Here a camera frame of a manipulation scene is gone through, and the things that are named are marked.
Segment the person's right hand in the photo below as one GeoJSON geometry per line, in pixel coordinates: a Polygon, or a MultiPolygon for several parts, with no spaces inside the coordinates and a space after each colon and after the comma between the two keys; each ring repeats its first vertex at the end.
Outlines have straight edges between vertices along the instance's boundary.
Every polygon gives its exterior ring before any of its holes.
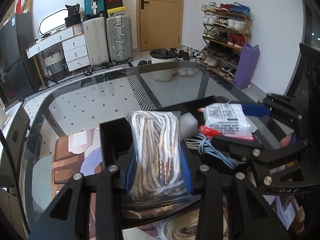
{"type": "Polygon", "coordinates": [[[281,139],[280,141],[280,147],[286,147],[290,144],[291,139],[292,139],[293,133],[288,134],[286,137],[284,137],[283,139],[281,139]]]}

